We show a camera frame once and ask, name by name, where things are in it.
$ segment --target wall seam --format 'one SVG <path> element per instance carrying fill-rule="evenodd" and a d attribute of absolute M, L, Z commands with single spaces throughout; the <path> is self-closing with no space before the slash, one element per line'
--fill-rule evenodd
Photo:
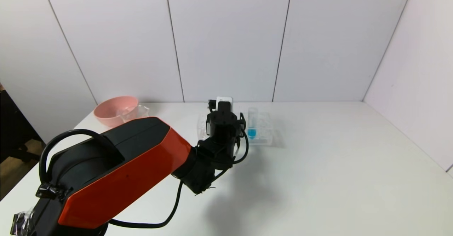
<path fill-rule="evenodd" d="M 50 0 L 47 0 L 47 1 L 49 2 L 50 9 L 52 9 L 53 15 L 55 16 L 55 20 L 57 20 L 58 26 L 60 27 L 61 33 L 63 34 L 63 37 L 64 37 L 64 40 L 66 41 L 66 44 L 68 45 L 69 50 L 71 51 L 71 54 L 72 54 L 74 60 L 76 61 L 77 67 L 79 68 L 79 71 L 80 71 L 80 73 L 81 73 L 81 75 L 82 75 L 82 78 L 84 78 L 84 81 L 85 81 L 85 83 L 86 83 L 86 86 L 88 87 L 88 90 L 90 91 L 90 94 L 91 94 L 91 96 L 93 97 L 93 100 L 94 100 L 94 102 L 95 102 L 96 105 L 97 105 L 98 103 L 97 103 L 97 101 L 96 101 L 96 98 L 94 97 L 94 94 L 93 94 L 93 92 L 91 91 L 90 85 L 89 85 L 88 82 L 86 81 L 84 72 L 83 72 L 82 69 L 80 68 L 79 62 L 77 61 L 76 56 L 74 55 L 73 49 L 71 48 L 71 45 L 69 44 L 68 39 L 66 38 L 66 34 L 65 34 L 64 31 L 63 31 L 63 28 L 62 28 L 62 26 L 61 26 L 61 24 L 60 24 L 60 20 L 58 20 L 58 17 L 57 17 L 57 15 L 55 14 L 55 10 L 53 9 L 52 3 L 50 2 Z"/>
<path fill-rule="evenodd" d="M 363 95 L 362 102 L 365 101 L 365 97 L 367 96 L 367 93 L 368 93 L 368 91 L 369 91 L 369 88 L 371 87 L 371 85 L 372 85 L 372 83 L 373 83 L 373 80 L 374 80 L 374 78 L 376 77 L 376 74 L 377 74 L 377 71 L 379 70 L 380 64 L 382 64 L 382 61 L 384 60 L 385 54 L 387 53 L 387 49 L 389 49 L 390 43 L 392 42 L 392 39 L 393 39 L 393 35 L 395 35 L 396 28 L 398 27 L 398 25 L 399 25 L 399 23 L 400 23 L 400 20 L 401 20 L 401 17 L 403 16 L 403 12 L 404 12 L 404 10 L 406 9 L 407 2 L 409 2 L 409 0 L 406 0 L 406 2 L 404 3 L 403 10 L 401 10 L 401 14 L 400 14 L 400 17 L 398 18 L 398 21 L 396 22 L 395 29 L 393 29 L 393 33 L 392 33 L 392 36 L 390 36 L 389 43 L 387 44 L 387 47 L 385 48 L 384 53 L 382 54 L 382 57 L 380 58 L 379 64 L 377 65 L 377 68 L 376 68 L 376 70 L 375 70 L 375 72 L 374 72 L 374 75 L 373 75 L 373 77 L 371 78 L 371 81 L 369 82 L 367 91 L 365 91 L 365 93 L 364 93 L 364 95 Z"/>
<path fill-rule="evenodd" d="M 275 74 L 274 92 L 272 93 L 272 102 L 274 102 L 275 88 L 277 87 L 277 77 L 278 77 L 278 75 L 279 75 L 280 59 L 281 59 L 281 57 L 282 57 L 283 40 L 285 39 L 286 22 L 288 21 L 288 12 L 289 12 L 289 4 L 290 4 L 290 2 L 291 2 L 291 0 L 288 0 L 288 8 L 286 9 L 285 26 L 283 27 L 282 44 L 281 44 L 281 46 L 280 46 L 279 62 L 277 63 L 277 73 Z"/>

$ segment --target blue liquid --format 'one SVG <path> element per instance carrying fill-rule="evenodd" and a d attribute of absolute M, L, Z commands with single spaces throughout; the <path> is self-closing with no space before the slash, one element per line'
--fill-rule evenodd
<path fill-rule="evenodd" d="M 247 135 L 250 139 L 254 139 L 256 137 L 256 129 L 248 129 Z"/>

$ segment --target wooden floor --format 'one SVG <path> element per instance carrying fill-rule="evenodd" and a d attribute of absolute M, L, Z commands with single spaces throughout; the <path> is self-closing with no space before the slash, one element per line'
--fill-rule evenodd
<path fill-rule="evenodd" d="M 41 143 L 31 139 L 25 145 L 28 152 L 40 155 Z M 37 164 L 37 161 L 23 162 L 20 159 L 8 157 L 0 164 L 0 200 Z"/>

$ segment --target black cable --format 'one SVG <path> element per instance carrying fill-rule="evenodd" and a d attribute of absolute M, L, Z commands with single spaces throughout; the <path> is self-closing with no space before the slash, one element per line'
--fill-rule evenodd
<path fill-rule="evenodd" d="M 93 137 L 96 139 L 100 144 L 104 145 L 107 150 L 114 150 L 116 151 L 116 147 L 106 138 L 101 136 L 99 133 L 94 132 L 92 130 L 87 130 L 87 129 L 74 129 L 74 130 L 69 130 L 64 133 L 61 133 L 60 135 L 56 136 L 53 138 L 49 143 L 47 143 L 46 147 L 42 151 L 41 157 L 39 158 L 39 180 L 41 183 L 49 183 L 50 182 L 50 177 L 47 174 L 47 157 L 49 155 L 50 150 L 61 140 L 65 139 L 66 137 L 69 136 L 74 136 L 78 134 L 84 134 Z"/>
<path fill-rule="evenodd" d="M 247 154 L 249 153 L 249 138 L 247 137 L 247 134 L 244 129 L 241 129 L 242 133 L 244 134 L 244 138 L 246 138 L 246 152 L 244 155 L 241 157 L 241 159 L 233 161 L 233 164 L 236 165 L 237 163 L 240 163 L 244 161 L 244 159 L 247 157 Z"/>
<path fill-rule="evenodd" d="M 129 223 L 129 222 L 124 222 L 124 221 L 119 221 L 116 219 L 111 219 L 111 220 L 109 220 L 109 224 L 112 224 L 114 226 L 126 227 L 126 228 L 143 228 L 143 229 L 154 229 L 154 228 L 164 227 L 173 218 L 173 215 L 175 214 L 176 209 L 178 208 L 178 203 L 179 203 L 179 198 L 181 197 L 182 188 L 183 188 L 183 181 L 180 181 L 179 187 L 178 187 L 178 193 L 176 194 L 176 202 L 174 203 L 173 210 L 171 211 L 168 218 L 165 221 L 163 221 L 162 223 L 159 223 L 159 224 Z"/>

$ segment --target robotic arm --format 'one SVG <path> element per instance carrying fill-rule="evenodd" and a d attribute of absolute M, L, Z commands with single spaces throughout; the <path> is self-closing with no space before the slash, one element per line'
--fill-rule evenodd
<path fill-rule="evenodd" d="M 237 118 L 232 105 L 233 101 L 210 100 L 209 138 L 195 147 L 156 117 L 133 120 L 101 134 L 86 129 L 60 134 L 47 144 L 39 162 L 39 201 L 29 217 L 15 215 L 11 234 L 102 236 L 109 223 L 129 228 L 165 226 L 176 211 L 183 184 L 199 194 L 247 156 L 246 121 L 242 113 Z M 75 134 L 92 138 L 55 154 L 47 169 L 50 149 Z M 246 152 L 235 160 L 234 147 L 239 148 L 242 137 L 246 138 Z M 215 170 L 222 172 L 215 175 Z M 181 182 L 165 222 L 112 219 L 170 174 Z"/>

